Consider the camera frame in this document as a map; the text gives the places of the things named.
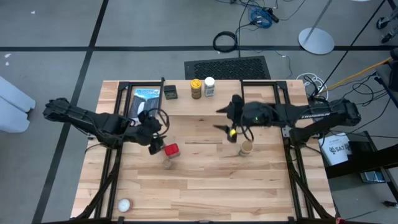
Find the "metal pole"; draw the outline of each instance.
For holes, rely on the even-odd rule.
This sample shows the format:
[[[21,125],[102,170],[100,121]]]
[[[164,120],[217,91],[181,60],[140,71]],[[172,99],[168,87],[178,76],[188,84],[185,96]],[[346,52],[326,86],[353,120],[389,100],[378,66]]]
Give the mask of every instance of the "metal pole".
[[[321,14],[319,15],[317,21],[316,21],[315,24],[312,26],[311,31],[308,33],[307,37],[305,38],[304,44],[307,43],[307,40],[310,38],[310,36],[311,36],[313,30],[317,27],[319,21],[321,21],[321,19],[322,19],[324,13],[325,13],[326,10],[328,9],[328,7],[329,7],[329,5],[330,5],[331,2],[332,2],[332,0],[329,0],[328,3],[326,4],[326,6],[323,8],[323,10],[322,10]]]

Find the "small jar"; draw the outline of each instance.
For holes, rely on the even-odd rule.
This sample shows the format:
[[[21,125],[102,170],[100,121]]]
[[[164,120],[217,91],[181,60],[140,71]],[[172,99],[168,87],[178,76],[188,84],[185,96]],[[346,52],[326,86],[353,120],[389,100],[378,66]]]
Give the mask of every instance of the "small jar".
[[[201,81],[199,79],[194,79],[191,81],[191,92],[192,98],[196,100],[201,98]]]
[[[207,77],[205,79],[205,96],[214,96],[215,80],[214,78]]]

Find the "red object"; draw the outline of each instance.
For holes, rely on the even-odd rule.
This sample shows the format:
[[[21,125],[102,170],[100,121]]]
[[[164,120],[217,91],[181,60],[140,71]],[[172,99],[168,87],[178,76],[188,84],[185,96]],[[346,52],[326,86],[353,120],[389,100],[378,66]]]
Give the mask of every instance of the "red object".
[[[164,152],[169,158],[173,158],[180,155],[180,150],[177,144],[171,144],[164,147]]]

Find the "white lid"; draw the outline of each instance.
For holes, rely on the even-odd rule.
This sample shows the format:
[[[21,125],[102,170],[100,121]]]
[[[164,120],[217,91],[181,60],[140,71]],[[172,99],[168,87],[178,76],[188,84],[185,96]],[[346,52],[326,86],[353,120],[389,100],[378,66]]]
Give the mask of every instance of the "white lid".
[[[214,85],[214,78],[211,78],[211,77],[207,77],[206,79],[205,79],[205,85],[207,85],[207,86],[212,86],[212,85]]]

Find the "yellow cable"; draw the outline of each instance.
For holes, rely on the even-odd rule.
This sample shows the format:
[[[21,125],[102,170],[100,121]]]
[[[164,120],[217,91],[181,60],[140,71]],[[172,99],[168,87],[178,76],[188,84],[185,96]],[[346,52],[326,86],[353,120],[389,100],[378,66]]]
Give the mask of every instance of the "yellow cable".
[[[376,67],[378,67],[378,66],[380,66],[380,65],[384,65],[386,62],[388,62],[388,61],[390,61],[390,60],[391,60],[391,57],[389,57],[389,58],[385,59],[384,61],[379,62],[379,63],[377,63],[377,64],[375,64],[375,65],[372,65],[372,66],[370,66],[370,67],[368,67],[368,68],[365,68],[364,70],[358,72],[357,74],[352,75],[352,76],[350,76],[350,77],[347,77],[347,78],[343,79],[342,81],[340,81],[340,82],[338,82],[338,83],[336,83],[336,84],[334,84],[334,85],[329,86],[328,88],[322,90],[322,91],[319,92],[319,93],[323,93],[323,92],[326,92],[327,90],[334,89],[334,88],[340,86],[341,84],[343,84],[344,82],[347,82],[348,80],[350,80],[350,79],[352,79],[352,78],[358,77],[358,76],[362,75],[363,73],[365,73],[365,72],[367,72],[367,71],[369,71],[369,70],[372,70],[372,69],[374,69],[374,68],[376,68]]]

